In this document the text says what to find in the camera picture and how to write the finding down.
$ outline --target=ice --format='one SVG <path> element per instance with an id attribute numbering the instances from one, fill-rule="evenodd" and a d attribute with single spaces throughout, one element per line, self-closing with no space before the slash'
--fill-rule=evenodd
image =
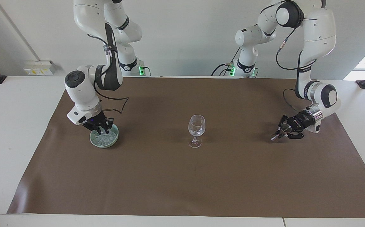
<path id="1" fill-rule="evenodd" d="M 105 131 L 102 131 L 101 135 L 99 135 L 98 133 L 95 135 L 93 143 L 99 147 L 107 146 L 111 144 L 116 137 L 117 135 L 112 131 L 109 131 L 108 134 L 106 134 Z"/>

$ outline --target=light green bowl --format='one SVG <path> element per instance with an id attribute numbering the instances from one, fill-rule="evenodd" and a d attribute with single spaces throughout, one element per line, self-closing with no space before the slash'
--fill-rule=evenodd
<path id="1" fill-rule="evenodd" d="M 110 131 L 114 132 L 117 136 L 115 137 L 114 141 L 112 141 L 109 145 L 106 145 L 106 146 L 98 146 L 98 145 L 96 145 L 96 144 L 93 143 L 93 139 L 96 137 L 96 135 L 98 135 L 98 132 L 97 131 L 92 131 L 90 133 L 90 142 L 91 142 L 91 144 L 95 145 L 98 148 L 109 148 L 110 146 L 114 145 L 117 142 L 118 137 L 119 137 L 118 127 L 113 124 L 112 125 L 112 128 L 110 129 Z"/>

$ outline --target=wine glass bowl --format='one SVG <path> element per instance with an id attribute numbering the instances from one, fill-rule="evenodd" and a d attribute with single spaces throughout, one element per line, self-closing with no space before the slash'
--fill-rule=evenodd
<path id="1" fill-rule="evenodd" d="M 188 124 L 188 131 L 192 135 L 189 143 L 192 148 L 199 148 L 202 145 L 202 140 L 198 137 L 204 134 L 206 129 L 205 118 L 201 115 L 194 115 L 191 117 Z"/>

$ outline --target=bowl of ice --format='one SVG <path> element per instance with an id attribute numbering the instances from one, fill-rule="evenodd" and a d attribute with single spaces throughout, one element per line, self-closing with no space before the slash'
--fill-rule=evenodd
<path id="1" fill-rule="evenodd" d="M 98 148 L 109 148 L 114 145 L 118 140 L 119 131 L 116 125 L 112 125 L 112 128 L 106 134 L 106 131 L 101 128 L 101 135 L 97 131 L 90 133 L 90 142 Z"/>

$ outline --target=bowl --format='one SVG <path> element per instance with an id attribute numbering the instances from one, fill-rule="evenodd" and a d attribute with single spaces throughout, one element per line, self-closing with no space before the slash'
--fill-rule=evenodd
<path id="1" fill-rule="evenodd" d="M 119 137 L 118 127 L 117 127 L 116 125 L 114 125 L 114 124 L 113 124 L 113 125 L 112 125 L 112 128 L 111 128 L 109 131 L 112 131 L 112 132 L 114 132 L 114 133 L 116 134 L 115 139 L 114 139 L 113 141 L 111 141 L 111 143 L 106 144 L 106 145 L 102 145 L 102 146 L 100 146 L 100 145 L 98 145 L 98 144 L 95 144 L 93 141 L 94 141 L 94 139 L 96 138 L 96 136 L 97 136 L 97 135 L 99 135 L 99 133 L 98 133 L 97 131 L 92 131 L 92 132 L 90 133 L 90 142 L 91 142 L 91 144 L 95 145 L 95 146 L 96 146 L 96 147 L 98 147 L 98 148 L 109 148 L 109 147 L 111 147 L 112 145 L 114 145 L 114 144 L 117 142 L 118 137 Z"/>

